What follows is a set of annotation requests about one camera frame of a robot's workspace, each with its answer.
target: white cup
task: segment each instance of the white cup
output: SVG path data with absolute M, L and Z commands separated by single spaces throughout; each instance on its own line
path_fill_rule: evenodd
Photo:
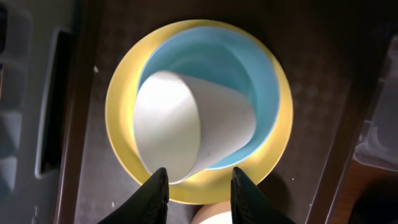
M 169 183 L 177 184 L 246 145 L 256 115 L 235 90 L 160 71 L 142 84 L 133 123 L 146 170 L 165 167 Z

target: textured surface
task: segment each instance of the textured surface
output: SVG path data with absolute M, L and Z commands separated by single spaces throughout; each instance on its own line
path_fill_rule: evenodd
M 281 212 L 305 223 L 353 79 L 347 55 L 314 8 L 286 1 L 105 1 L 86 128 L 76 223 L 96 223 L 138 185 L 108 142 L 104 102 L 123 55 L 153 29 L 182 19 L 229 22 L 263 41 L 280 60 L 294 101 L 285 154 L 260 184 Z M 189 223 L 197 207 L 169 203 L 168 223 Z

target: wooden edge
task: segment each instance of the wooden edge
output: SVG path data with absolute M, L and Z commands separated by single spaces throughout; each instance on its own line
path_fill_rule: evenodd
M 93 67 L 103 0 L 76 2 L 77 36 L 73 44 L 64 117 L 63 151 L 54 223 L 73 223 L 90 105 Z
M 381 62 L 382 57 L 369 62 L 373 66 L 362 66 L 354 76 L 306 224 L 328 223 L 331 220 L 333 206 L 376 92 Z

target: bowl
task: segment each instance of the bowl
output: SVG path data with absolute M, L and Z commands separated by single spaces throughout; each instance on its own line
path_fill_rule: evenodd
M 195 27 L 161 44 L 142 69 L 138 89 L 153 73 L 168 70 L 207 80 L 242 93 L 257 123 L 252 139 L 208 169 L 233 166 L 267 140 L 279 110 L 279 84 L 266 53 L 248 36 L 222 27 Z

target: plastic container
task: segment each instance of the plastic container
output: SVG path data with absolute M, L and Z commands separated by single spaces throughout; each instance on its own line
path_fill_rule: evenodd
M 365 121 L 354 159 L 398 172 L 398 36 L 393 38 L 386 60 L 376 107 L 372 118 Z

